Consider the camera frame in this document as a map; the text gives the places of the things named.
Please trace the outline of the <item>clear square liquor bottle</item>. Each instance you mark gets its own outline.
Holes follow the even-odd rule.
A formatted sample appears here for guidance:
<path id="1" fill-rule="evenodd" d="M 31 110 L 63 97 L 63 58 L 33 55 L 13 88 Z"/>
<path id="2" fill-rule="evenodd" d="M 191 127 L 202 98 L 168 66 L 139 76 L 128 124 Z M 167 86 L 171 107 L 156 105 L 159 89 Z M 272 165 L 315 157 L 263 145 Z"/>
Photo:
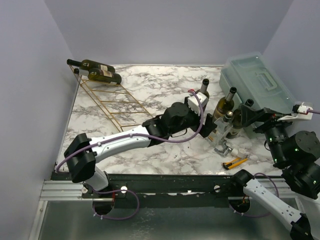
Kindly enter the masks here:
<path id="1" fill-rule="evenodd" d="M 232 111 L 228 111 L 224 116 L 218 118 L 214 122 L 214 124 L 216 124 L 216 128 L 208 136 L 209 143 L 213 148 L 217 147 L 223 142 L 226 135 L 233 127 L 233 116 L 234 113 Z"/>

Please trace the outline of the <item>green wine bottle back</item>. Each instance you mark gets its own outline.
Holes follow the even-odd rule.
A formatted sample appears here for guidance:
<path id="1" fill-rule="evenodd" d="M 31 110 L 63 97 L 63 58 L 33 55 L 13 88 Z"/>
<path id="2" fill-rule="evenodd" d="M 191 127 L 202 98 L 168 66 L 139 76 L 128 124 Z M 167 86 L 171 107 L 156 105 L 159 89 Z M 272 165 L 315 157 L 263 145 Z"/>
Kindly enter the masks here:
<path id="1" fill-rule="evenodd" d="M 199 100 L 201 101 L 201 106 L 202 106 L 203 111 L 205 111 L 206 106 L 209 102 L 209 98 L 210 98 L 210 95 L 208 92 L 209 83 L 210 83 L 210 81 L 207 78 L 203 79 L 200 89 L 198 89 L 196 91 L 196 94 L 197 94 Z"/>

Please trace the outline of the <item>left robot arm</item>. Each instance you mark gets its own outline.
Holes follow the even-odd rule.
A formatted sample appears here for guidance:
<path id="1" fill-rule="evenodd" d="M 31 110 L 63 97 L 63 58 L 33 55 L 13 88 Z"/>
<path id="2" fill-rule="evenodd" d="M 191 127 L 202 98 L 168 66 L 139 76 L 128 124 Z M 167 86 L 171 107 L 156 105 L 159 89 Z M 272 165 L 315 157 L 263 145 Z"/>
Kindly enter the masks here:
<path id="1" fill-rule="evenodd" d="M 192 129 L 207 137 L 213 125 L 204 120 L 204 107 L 209 99 L 202 93 L 175 102 L 161 115 L 146 120 L 137 127 L 110 136 L 89 138 L 77 135 L 64 152 L 73 183 L 84 182 L 95 191 L 109 187 L 109 177 L 96 164 L 108 157 L 133 149 L 149 148 L 162 143 L 173 143 L 172 135 Z"/>

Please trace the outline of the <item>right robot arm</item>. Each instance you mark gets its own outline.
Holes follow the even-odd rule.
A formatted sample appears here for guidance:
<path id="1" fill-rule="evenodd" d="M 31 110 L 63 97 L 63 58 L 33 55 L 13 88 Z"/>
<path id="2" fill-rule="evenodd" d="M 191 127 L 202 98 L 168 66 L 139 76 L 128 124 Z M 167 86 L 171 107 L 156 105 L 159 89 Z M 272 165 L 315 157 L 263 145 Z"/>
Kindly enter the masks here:
<path id="1" fill-rule="evenodd" d="M 303 212 L 291 208 L 268 191 L 256 177 L 240 170 L 230 179 L 230 187 L 251 197 L 272 213 L 290 232 L 293 240 L 318 240 L 320 238 L 320 141 L 313 131 L 299 131 L 288 136 L 286 127 L 294 121 L 308 121 L 316 113 L 308 103 L 296 104 L 291 113 L 280 113 L 269 108 L 255 110 L 239 105 L 241 125 L 255 122 L 262 125 L 255 133 L 265 135 L 273 159 L 273 166 L 282 171 L 282 178 L 296 193 Z"/>

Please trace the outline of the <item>green wine bottle front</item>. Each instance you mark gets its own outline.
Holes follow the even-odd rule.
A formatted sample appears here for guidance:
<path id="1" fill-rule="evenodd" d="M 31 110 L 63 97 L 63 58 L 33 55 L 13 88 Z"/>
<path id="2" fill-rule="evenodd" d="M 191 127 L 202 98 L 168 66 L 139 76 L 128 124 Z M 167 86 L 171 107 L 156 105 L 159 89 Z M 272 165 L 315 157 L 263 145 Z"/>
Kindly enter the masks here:
<path id="1" fill-rule="evenodd" d="M 92 68 L 90 70 L 75 68 L 73 72 L 77 75 L 85 76 L 89 80 L 95 82 L 115 83 L 117 85 L 122 83 L 122 77 L 118 73 L 113 73 L 99 68 Z"/>

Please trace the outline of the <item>green wine bottle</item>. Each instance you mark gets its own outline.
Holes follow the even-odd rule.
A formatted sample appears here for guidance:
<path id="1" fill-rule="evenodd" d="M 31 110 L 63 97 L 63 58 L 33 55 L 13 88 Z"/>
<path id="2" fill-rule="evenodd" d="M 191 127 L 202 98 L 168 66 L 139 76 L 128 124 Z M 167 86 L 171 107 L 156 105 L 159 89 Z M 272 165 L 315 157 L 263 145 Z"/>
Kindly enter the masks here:
<path id="1" fill-rule="evenodd" d="M 201 106 L 202 106 L 203 111 L 205 111 L 206 106 L 209 102 L 209 98 L 210 98 L 210 95 L 208 92 L 209 83 L 210 83 L 210 81 L 207 78 L 203 79 L 200 89 L 198 89 L 196 91 L 196 94 L 197 94 L 199 100 L 201 101 Z"/>
<path id="2" fill-rule="evenodd" d="M 115 83 L 117 85 L 122 83 L 122 77 L 118 73 L 113 73 L 99 68 L 92 68 L 90 70 L 75 68 L 73 72 L 77 75 L 85 76 L 89 80 L 95 82 Z"/>
<path id="3" fill-rule="evenodd" d="M 90 69 L 96 68 L 96 69 L 106 70 L 111 73 L 116 72 L 115 68 L 111 65 L 107 65 L 107 64 L 96 62 L 96 61 L 89 60 L 89 59 L 85 59 L 82 61 L 75 61 L 72 59 L 67 59 L 66 63 L 68 65 L 78 67 L 78 68 L 80 68 L 82 70 L 86 70 L 86 71 L 89 71 Z"/>

